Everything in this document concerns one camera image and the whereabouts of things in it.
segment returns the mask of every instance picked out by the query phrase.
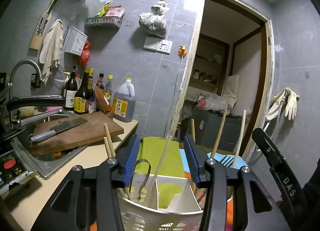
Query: stainless steel sink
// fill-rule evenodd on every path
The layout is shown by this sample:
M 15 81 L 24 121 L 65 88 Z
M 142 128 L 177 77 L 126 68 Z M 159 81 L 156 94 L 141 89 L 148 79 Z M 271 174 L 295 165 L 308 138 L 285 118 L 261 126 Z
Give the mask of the stainless steel sink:
M 27 138 L 29 135 L 33 134 L 36 124 L 41 123 L 44 120 L 47 122 L 49 120 L 56 120 L 72 116 L 74 116 L 74 114 L 69 111 L 56 110 L 23 119 L 21 120 L 21 126 L 25 127 L 26 129 L 11 142 L 13 149 L 18 154 L 22 162 L 26 165 L 34 167 L 38 174 L 44 179 L 49 179 L 63 165 L 83 151 L 87 146 L 63 151 L 62 158 L 60 159 L 55 159 L 53 154 L 33 157 L 28 152 L 30 143 L 28 142 Z

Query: door frame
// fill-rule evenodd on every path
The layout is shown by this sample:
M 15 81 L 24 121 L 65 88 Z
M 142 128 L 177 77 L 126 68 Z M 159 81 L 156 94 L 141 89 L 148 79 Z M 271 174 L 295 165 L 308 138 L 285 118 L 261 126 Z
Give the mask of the door frame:
M 247 3 L 244 3 L 241 0 L 221 0 L 221 1 L 224 3 L 229 2 L 230 5 L 236 6 L 237 9 L 239 8 L 239 10 L 237 10 L 238 12 L 242 11 L 242 14 L 249 17 L 249 18 L 250 17 L 253 18 L 252 15 L 254 15 L 255 19 L 258 18 L 259 20 L 261 20 L 263 22 L 262 26 L 263 26 L 263 28 L 265 28 L 265 30 L 263 29 L 261 31 L 261 41 L 264 41 L 264 43 L 265 43 L 265 45 L 261 46 L 261 55 L 263 55 L 263 54 L 266 55 L 266 59 L 265 59 L 266 64 L 264 66 L 265 72 L 261 73 L 261 71 L 260 71 L 260 77 L 259 77 L 259 82 L 263 83 L 263 90 L 260 91 L 260 94 L 259 94 L 260 97 L 258 99 L 256 96 L 254 106 L 256 107 L 256 111 L 257 111 L 256 116 L 257 117 L 254 122 L 251 122 L 251 127 L 253 129 L 255 129 L 257 127 L 262 127 L 265 122 L 266 113 L 268 112 L 269 104 L 271 101 L 272 87 L 273 87 L 274 56 L 275 56 L 275 54 L 274 54 L 274 39 L 273 39 L 272 22 L 271 22 L 271 20 L 267 19 L 264 15 L 262 15 L 260 12 L 255 10 L 253 7 L 251 7 Z M 188 87 L 189 80 L 190 80 L 191 73 L 192 73 L 193 63 L 195 60 L 196 49 L 197 49 L 198 39 L 199 39 L 200 29 L 201 29 L 202 16 L 203 16 L 203 12 L 204 12 L 204 3 L 205 3 L 205 0 L 199 0 L 198 12 L 196 15 L 195 27 L 193 30 L 190 50 L 188 53 L 187 62 L 186 62 L 185 70 L 183 73 L 182 81 L 180 84 L 178 101 L 175 106 L 173 118 L 171 121 L 170 129 L 167 134 L 167 137 L 169 135 L 172 135 L 172 136 L 174 135 L 176 128 L 177 128 L 177 125 L 178 125 L 181 109 L 183 107 L 184 99 L 185 99 L 186 92 L 187 92 L 187 87 Z M 253 148 L 254 148 L 254 145 L 255 144 L 254 144 L 252 137 L 251 137 L 251 134 L 250 134 L 250 138 L 247 141 L 246 147 L 243 147 L 243 146 L 241 147 L 242 153 L 240 153 L 240 156 L 242 157 L 242 159 L 248 160 L 250 158 L 252 151 L 253 151 Z

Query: green cloth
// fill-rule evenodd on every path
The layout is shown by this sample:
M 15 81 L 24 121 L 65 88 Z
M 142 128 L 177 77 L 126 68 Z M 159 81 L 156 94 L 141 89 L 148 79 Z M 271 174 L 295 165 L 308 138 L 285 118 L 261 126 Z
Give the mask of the green cloth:
M 159 164 L 161 155 L 167 140 L 161 137 L 144 137 L 140 142 L 140 149 L 137 160 L 147 159 L 151 164 L 151 174 L 154 174 Z M 136 173 L 148 172 L 148 164 L 146 162 L 139 163 L 135 169 Z M 185 177 L 182 159 L 179 151 L 179 143 L 171 141 L 167 154 L 164 158 L 159 175 Z M 158 186 L 159 208 L 167 208 L 175 194 L 180 194 L 182 188 L 176 184 L 164 183 Z

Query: soy sauce bottle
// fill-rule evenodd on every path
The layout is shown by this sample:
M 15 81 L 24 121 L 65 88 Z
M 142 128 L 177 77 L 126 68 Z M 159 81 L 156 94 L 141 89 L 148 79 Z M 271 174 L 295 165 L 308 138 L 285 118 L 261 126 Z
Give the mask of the soy sauce bottle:
M 82 78 L 81 86 L 75 94 L 74 112 L 78 115 L 83 115 L 88 112 L 91 95 L 88 91 L 90 67 L 84 68 L 84 75 Z

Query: plastic jug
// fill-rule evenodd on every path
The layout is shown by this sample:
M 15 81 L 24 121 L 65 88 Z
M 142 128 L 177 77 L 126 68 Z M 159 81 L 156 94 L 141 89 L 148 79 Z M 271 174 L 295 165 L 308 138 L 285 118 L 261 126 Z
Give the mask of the plastic jug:
M 127 78 L 113 96 L 113 117 L 123 122 L 131 122 L 135 105 L 134 86 L 131 79 Z

